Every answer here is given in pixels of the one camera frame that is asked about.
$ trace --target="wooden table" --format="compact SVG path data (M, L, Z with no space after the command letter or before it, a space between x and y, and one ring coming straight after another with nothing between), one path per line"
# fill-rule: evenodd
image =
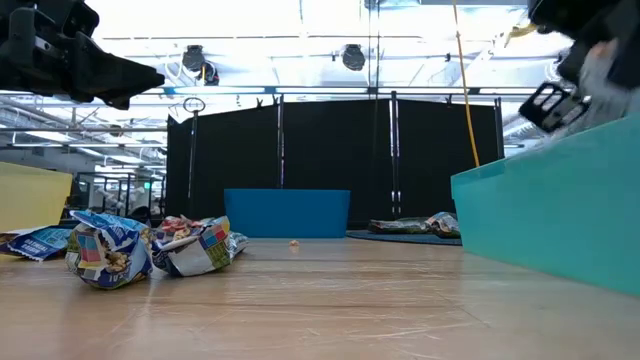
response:
M254 241L223 272L93 290L0 260L0 358L638 359L640 300L464 254Z

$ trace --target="ceiling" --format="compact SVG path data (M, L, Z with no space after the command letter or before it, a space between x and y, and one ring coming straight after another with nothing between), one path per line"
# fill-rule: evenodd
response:
M358 97L329 87L397 87L404 89L399 91L401 98L438 100L443 96L418 93L430 92L433 87L462 86L456 22L447 1L387 0L381 2L379 10L372 11L363 0L86 2L100 14L100 25L93 36L96 43L107 52L155 67L167 77L165 89L135 97L128 111L107 108L100 102L74 104L28 94L5 94L4 99L62 122L42 121L30 112L11 110L4 104L6 111L4 116L0 114L0 124L18 127L32 122L33 126L57 127L64 122L80 122L87 127L163 127L168 114L188 116L182 102L193 94L186 89L195 89L194 93L207 103L206 112L215 113L253 107L256 97L264 99L265 105L272 99L271 95L237 95L234 92L241 92L238 87L285 88L282 91L324 87L327 89L322 95L304 95L298 90L285 97L286 101L321 101ZM534 32L506 41L513 26L526 25L526 1L458 3L462 4L458 8L458 29L468 86L536 88L555 77L554 62L559 52L571 45L570 39ZM350 71L342 64L340 55L347 44L362 46L367 55L363 71ZM193 74L180 65L188 45L204 47L207 59L219 71L220 88L216 92L224 94L203 94L194 88ZM183 89L183 93L172 95L175 89ZM492 103L495 96L473 100ZM513 103L503 110L505 126L512 130L510 136L536 135L517 119L518 103L526 96L503 98ZM107 135L96 139L114 141ZM127 133L117 141L166 143L166 133ZM146 155L149 161L163 161L155 150Z

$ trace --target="yellow board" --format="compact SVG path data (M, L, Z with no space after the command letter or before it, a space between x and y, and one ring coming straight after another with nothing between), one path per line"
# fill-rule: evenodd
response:
M0 162L0 233L57 225L71 175Z

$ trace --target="yellow cable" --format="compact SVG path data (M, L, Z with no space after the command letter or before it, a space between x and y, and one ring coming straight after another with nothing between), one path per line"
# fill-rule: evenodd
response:
M460 55L460 72L462 73L462 88L464 91L464 106L467 111L467 126L469 127L469 140L471 140L471 150L476 167L480 166L478 150L476 149L476 137L473 135L473 125L471 124L471 107L469 106L469 93L467 92L467 77L464 72L464 56L462 55L462 43L460 42L460 29L458 25L458 2L453 0L453 16L456 20L456 38L458 39L458 54Z

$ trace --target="black curtain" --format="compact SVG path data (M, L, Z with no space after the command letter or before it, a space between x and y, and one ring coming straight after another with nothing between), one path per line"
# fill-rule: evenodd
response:
M167 177L165 213L186 215L189 211L189 157L193 120L182 124L167 120Z
M283 128L285 189L350 190L352 228L392 217L388 100L286 104Z
M493 106L471 106L480 164L500 158ZM464 105L398 101L402 217L455 212L451 176L474 168Z
M277 151L277 106L200 116L191 217L224 215L224 189L277 188Z

